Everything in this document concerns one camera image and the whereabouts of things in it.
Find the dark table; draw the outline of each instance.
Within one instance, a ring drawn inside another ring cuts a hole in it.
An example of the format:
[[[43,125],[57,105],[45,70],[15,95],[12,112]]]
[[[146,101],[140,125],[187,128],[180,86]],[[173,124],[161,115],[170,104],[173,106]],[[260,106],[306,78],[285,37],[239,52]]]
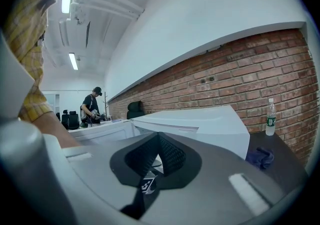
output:
[[[257,147],[273,151],[272,164],[262,171],[278,183],[285,194],[306,182],[308,175],[305,168],[277,134],[267,136],[264,131],[250,133],[248,151],[253,152]]]

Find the black fisheye border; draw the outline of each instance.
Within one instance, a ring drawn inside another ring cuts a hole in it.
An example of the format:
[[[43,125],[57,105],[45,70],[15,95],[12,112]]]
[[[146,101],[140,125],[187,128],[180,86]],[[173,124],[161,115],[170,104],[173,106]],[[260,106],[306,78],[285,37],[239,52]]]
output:
[[[302,0],[305,7],[310,12],[313,20],[319,29],[319,2],[318,0]],[[0,26],[6,21],[12,5],[15,0],[2,0],[1,12],[0,12]],[[295,221],[298,222],[299,218],[303,219],[305,223],[318,220],[318,205],[317,196],[320,191],[320,165],[319,165],[319,150],[316,150],[317,160],[314,160],[314,170],[309,177],[305,187],[301,194],[292,204],[292,206],[285,211],[282,216],[274,224],[285,224],[285,222]],[[50,224],[49,220],[44,220],[34,210],[32,210],[28,203],[24,201],[22,196],[17,192],[12,185],[8,175],[5,173],[2,165],[0,164],[0,180],[2,188],[2,219],[8,218],[11,222],[20,222],[21,219],[25,221],[39,222],[41,224]]]

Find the bottle label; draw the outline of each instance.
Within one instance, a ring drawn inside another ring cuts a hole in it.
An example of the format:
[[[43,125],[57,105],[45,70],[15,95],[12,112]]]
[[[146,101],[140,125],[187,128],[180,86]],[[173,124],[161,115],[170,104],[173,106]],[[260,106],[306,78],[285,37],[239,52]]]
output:
[[[267,127],[274,127],[276,125],[276,118],[275,117],[267,117],[266,118],[266,126]]]

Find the person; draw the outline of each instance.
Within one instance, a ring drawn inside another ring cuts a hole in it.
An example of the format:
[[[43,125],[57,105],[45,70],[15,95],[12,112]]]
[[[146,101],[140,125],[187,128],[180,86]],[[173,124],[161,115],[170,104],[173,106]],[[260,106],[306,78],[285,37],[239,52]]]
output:
[[[20,64],[34,79],[19,117],[33,123],[43,134],[57,137],[62,148],[79,146],[52,112],[39,85],[43,78],[42,41],[48,25],[48,8],[57,0],[16,0],[2,31]]]
[[[80,107],[81,128],[94,127],[100,125],[100,112],[96,98],[102,96],[101,88],[95,87],[92,93],[84,98]]]

